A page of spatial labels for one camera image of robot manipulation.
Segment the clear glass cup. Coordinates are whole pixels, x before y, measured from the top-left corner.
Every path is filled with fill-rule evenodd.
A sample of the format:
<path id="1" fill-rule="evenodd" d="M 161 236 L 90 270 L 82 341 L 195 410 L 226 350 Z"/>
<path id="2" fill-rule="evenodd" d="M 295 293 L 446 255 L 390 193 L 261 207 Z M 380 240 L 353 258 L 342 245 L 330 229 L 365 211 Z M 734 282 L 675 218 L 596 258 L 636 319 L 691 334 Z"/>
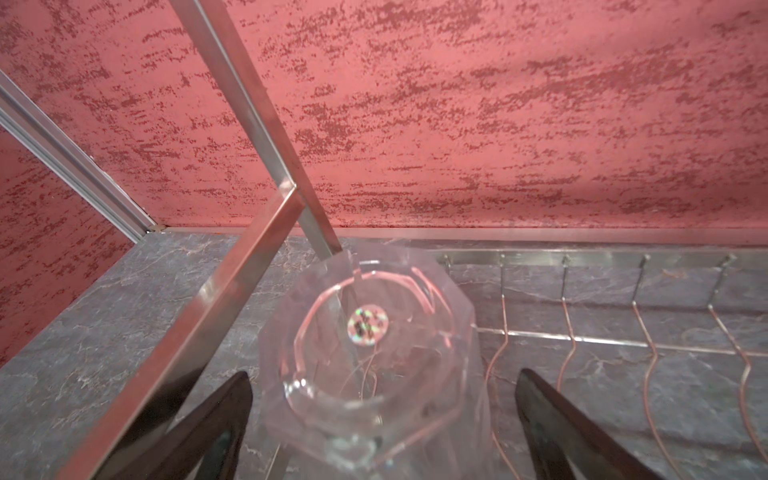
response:
<path id="1" fill-rule="evenodd" d="M 261 417 L 295 479 L 489 479 L 475 309 L 435 256 L 363 243 L 298 275 L 259 335 Z"/>

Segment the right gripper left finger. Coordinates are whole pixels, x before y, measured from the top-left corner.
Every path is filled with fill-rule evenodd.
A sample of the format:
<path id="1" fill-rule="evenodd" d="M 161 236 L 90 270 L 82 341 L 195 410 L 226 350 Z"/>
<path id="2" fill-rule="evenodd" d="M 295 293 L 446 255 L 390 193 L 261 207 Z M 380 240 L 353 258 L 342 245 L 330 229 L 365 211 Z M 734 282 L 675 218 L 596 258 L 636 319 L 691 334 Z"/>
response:
<path id="1" fill-rule="evenodd" d="M 235 373 L 114 479 L 232 479 L 253 403 L 245 371 Z"/>

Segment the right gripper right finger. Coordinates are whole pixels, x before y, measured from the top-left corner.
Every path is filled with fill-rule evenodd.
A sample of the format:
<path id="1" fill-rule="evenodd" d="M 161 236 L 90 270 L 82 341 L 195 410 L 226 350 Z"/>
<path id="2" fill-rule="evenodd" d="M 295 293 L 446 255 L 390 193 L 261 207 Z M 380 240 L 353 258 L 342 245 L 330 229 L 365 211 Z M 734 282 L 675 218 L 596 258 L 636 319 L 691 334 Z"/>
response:
<path id="1" fill-rule="evenodd" d="M 657 479 L 602 428 L 529 368 L 520 370 L 515 402 L 538 479 Z"/>

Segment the steel two-tier dish rack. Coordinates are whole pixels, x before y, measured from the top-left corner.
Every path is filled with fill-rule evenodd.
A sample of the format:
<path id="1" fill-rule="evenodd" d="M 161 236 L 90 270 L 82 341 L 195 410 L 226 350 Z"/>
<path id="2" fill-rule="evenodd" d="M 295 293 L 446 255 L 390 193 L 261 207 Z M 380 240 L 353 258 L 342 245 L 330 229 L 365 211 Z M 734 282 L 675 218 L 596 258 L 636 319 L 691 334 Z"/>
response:
<path id="1" fill-rule="evenodd" d="M 536 478 L 529 368 L 659 475 L 767 475 L 767 234 L 373 234 L 341 242 L 221 1 L 172 5 L 277 185 L 59 471 L 114 479 L 230 377 L 253 403 L 235 478 L 295 479 L 261 417 L 259 335 L 300 273 L 363 243 L 432 253 L 475 309 L 491 478 Z"/>

